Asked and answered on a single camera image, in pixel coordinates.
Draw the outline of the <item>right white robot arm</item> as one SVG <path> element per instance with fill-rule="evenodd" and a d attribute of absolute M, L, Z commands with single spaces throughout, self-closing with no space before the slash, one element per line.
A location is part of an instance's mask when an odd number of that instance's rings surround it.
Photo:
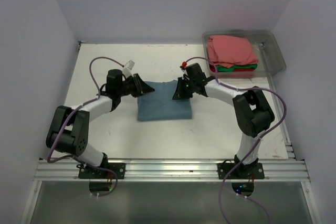
<path fill-rule="evenodd" d="M 224 163 L 219 167 L 225 173 L 222 179 L 250 177 L 258 164 L 261 134 L 275 120 L 263 91 L 258 87 L 244 90 L 220 82 L 215 77 L 207 77 L 197 63 L 188 65 L 183 62 L 180 68 L 184 74 L 177 79 L 173 100 L 187 100 L 194 94 L 199 94 L 225 102 L 234 108 L 237 124 L 242 132 L 241 142 L 234 156 L 233 167 L 228 169 Z"/>

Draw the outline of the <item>blue t-shirt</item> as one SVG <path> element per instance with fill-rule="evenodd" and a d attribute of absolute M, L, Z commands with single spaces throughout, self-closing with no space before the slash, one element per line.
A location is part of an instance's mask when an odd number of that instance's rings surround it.
<path fill-rule="evenodd" d="M 190 100 L 173 100 L 176 80 L 147 81 L 146 84 L 154 88 L 154 92 L 138 98 L 138 121 L 190 120 L 193 117 Z"/>

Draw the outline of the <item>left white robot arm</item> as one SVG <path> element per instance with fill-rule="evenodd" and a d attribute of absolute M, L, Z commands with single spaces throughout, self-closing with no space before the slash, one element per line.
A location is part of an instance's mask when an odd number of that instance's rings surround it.
<path fill-rule="evenodd" d="M 59 158 L 51 158 L 53 151 L 66 153 L 90 167 L 97 178 L 104 178 L 109 172 L 107 155 L 88 143 L 89 124 L 98 117 L 114 111 L 124 96 L 139 98 L 155 91 L 136 74 L 126 75 L 119 69 L 109 70 L 106 83 L 98 89 L 96 98 L 75 108 L 61 105 L 52 119 L 46 146 L 50 149 L 47 162 L 54 163 Z"/>

